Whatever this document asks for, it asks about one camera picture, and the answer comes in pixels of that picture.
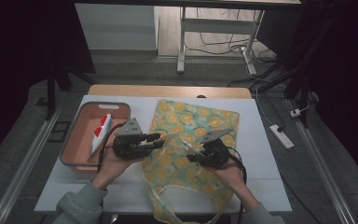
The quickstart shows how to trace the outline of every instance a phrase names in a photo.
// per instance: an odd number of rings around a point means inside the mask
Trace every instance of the gray sleeve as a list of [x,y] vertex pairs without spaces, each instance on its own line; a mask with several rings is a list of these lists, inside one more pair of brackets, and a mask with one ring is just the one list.
[[246,224],[284,224],[281,217],[273,217],[260,203],[256,209],[243,215],[242,223]]
[[95,223],[102,213],[100,206],[107,191],[88,183],[78,193],[68,192],[58,202],[53,223]]

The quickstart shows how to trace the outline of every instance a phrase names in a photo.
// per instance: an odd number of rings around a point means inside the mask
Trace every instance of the yellow floral cloth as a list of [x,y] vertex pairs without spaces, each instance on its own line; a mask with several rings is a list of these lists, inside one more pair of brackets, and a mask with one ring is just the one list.
[[182,102],[159,100],[149,133],[161,133],[164,147],[154,150],[143,160],[144,177],[149,184],[148,196],[153,204],[154,217],[165,223],[182,222],[172,208],[159,195],[166,188],[193,190],[210,197],[216,204],[216,216],[208,223],[215,223],[231,200],[227,189],[212,173],[199,163],[189,162],[189,151],[201,151],[200,139],[212,130],[232,129],[222,136],[223,143],[235,147],[240,114]]

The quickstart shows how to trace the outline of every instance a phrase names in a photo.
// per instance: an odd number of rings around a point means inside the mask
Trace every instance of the white tabletop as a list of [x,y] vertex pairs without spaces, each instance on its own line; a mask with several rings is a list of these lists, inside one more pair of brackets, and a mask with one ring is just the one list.
[[[173,99],[192,105],[239,112],[237,150],[247,169],[249,189],[269,211],[292,211],[255,100],[86,95],[81,104],[90,101],[126,103],[131,107],[131,117],[137,118],[144,133],[147,133],[158,99]],[[94,174],[78,173],[57,160],[34,210],[54,212],[57,202],[66,192],[78,192],[93,177]],[[153,213],[141,164],[133,164],[107,189],[109,193],[103,200],[104,211],[115,214]],[[214,203],[206,196],[189,190],[167,189],[161,197],[177,214],[215,212]],[[238,213],[239,206],[240,201],[234,196],[226,212]]]

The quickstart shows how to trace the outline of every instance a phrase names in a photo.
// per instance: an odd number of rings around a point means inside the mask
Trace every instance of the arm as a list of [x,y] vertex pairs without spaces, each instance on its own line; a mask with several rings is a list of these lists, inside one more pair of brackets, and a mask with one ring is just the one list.
[[281,217],[273,217],[260,203],[253,193],[248,189],[242,179],[242,172],[238,166],[234,166],[235,161],[229,160],[226,169],[217,170],[211,167],[204,167],[214,173],[224,185],[231,189],[240,199],[245,215],[242,223],[246,224],[284,224]]
[[54,223],[96,223],[103,209],[100,204],[107,194],[107,186],[133,163],[124,161],[113,149],[107,148],[100,172],[78,193],[68,192],[58,202]]

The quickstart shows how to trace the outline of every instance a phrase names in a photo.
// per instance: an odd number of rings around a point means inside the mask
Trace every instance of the orange tray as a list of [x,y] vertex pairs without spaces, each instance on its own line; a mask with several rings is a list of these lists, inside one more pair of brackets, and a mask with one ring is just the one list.
[[[102,117],[108,113],[112,115],[109,130],[131,118],[131,108],[125,103],[88,102],[80,107],[60,155],[63,164],[79,172],[97,170],[102,146],[90,157],[91,142]],[[111,134],[108,143],[112,143],[114,139],[115,135]]]

